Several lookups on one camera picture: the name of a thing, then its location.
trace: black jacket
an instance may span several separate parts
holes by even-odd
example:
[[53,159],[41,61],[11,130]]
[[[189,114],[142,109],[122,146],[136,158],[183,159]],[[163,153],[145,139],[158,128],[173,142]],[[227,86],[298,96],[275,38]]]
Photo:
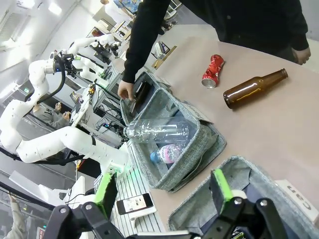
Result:
[[[308,27],[299,0],[180,1],[212,25],[220,41],[270,54],[289,45],[295,50],[309,46]],[[169,3],[170,0],[144,0],[139,5],[126,53],[125,82],[134,83],[135,74],[144,66]]]

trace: crushed red can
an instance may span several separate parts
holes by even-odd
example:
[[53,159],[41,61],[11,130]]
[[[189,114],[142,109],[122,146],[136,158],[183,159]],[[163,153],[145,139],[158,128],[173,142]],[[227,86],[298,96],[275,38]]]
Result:
[[224,59],[220,55],[212,55],[210,64],[204,73],[201,83],[207,88],[215,88],[218,85],[218,74],[225,64]]

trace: gray fabric bin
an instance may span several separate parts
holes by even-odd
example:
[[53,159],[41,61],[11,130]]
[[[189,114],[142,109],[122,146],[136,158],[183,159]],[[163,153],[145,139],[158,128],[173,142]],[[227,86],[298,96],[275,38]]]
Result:
[[138,167],[152,188],[175,192],[191,181],[226,146],[224,137],[211,123],[199,121],[173,95],[158,88],[138,119],[173,116],[177,111],[195,125],[195,133],[177,161],[168,169],[165,163],[153,163],[150,154],[159,147],[156,143],[132,143]]
[[[151,86],[153,86],[155,88],[155,90],[157,90],[158,88],[164,88],[164,89],[168,89],[167,85],[158,82],[155,78],[155,76],[152,73],[148,73],[148,72],[142,72],[140,74],[140,76],[137,78],[137,80],[134,83],[134,88],[133,88],[133,93],[135,94],[135,92],[138,90],[139,86],[141,85],[142,82],[147,82],[149,83]],[[129,99],[125,99],[125,100],[120,100],[120,107],[121,107],[121,112],[122,112],[122,117],[124,120],[124,123],[126,125],[128,125],[132,120],[134,120],[135,118],[138,117],[132,117],[130,114],[130,100]]]
[[[275,182],[254,164],[241,156],[233,156],[218,168],[223,171],[231,189],[243,190],[252,185],[262,197],[273,200],[282,220],[299,238],[319,238],[319,230]],[[209,181],[210,177],[171,213],[168,218],[171,231],[189,230],[202,235],[201,228],[217,214]]]

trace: plastic water bottle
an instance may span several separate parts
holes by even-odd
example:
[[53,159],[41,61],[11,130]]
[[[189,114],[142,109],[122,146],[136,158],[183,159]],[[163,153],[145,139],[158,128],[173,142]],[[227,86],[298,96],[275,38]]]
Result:
[[181,155],[186,144],[169,144],[159,148],[157,151],[151,153],[151,161],[158,163],[163,161],[164,163],[175,163],[178,157]]
[[124,135],[136,143],[179,143],[189,140],[191,127],[195,125],[184,117],[140,119],[132,121]]

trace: desk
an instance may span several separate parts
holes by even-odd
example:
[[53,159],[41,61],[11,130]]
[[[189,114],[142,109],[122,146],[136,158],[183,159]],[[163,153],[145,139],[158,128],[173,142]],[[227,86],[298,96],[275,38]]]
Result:
[[[219,86],[207,89],[201,77],[213,54],[220,54],[226,64]],[[236,111],[225,104],[224,91],[283,68],[289,78],[265,97]],[[178,46],[156,75],[170,83],[176,97],[189,101],[211,119],[227,140],[225,150],[181,190],[151,190],[164,224],[210,170],[236,154],[261,166],[274,180],[287,179],[319,209],[319,74],[262,52],[192,37]]]

